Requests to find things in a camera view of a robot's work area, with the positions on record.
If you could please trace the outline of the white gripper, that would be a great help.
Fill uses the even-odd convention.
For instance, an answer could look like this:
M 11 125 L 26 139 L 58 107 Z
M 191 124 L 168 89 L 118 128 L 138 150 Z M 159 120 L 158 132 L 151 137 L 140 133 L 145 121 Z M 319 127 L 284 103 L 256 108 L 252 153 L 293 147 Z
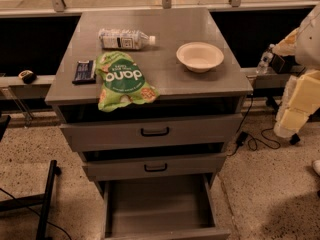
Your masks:
M 298 29 L 291 31 L 272 51 L 280 56 L 293 56 Z M 291 76 L 286 83 L 276 115 L 274 133 L 281 138 L 297 134 L 309 116 L 320 108 L 320 71 L 308 70 L 300 77 Z

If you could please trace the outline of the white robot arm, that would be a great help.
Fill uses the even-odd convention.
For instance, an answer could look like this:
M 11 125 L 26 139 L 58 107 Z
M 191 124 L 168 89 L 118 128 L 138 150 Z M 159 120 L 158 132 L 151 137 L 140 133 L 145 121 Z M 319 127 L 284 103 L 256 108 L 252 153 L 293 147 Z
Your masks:
M 274 133 L 289 138 L 320 108 L 320 5 L 275 45 L 273 53 L 293 56 L 297 64 L 306 68 L 303 75 L 291 76 L 287 81 L 276 115 Z

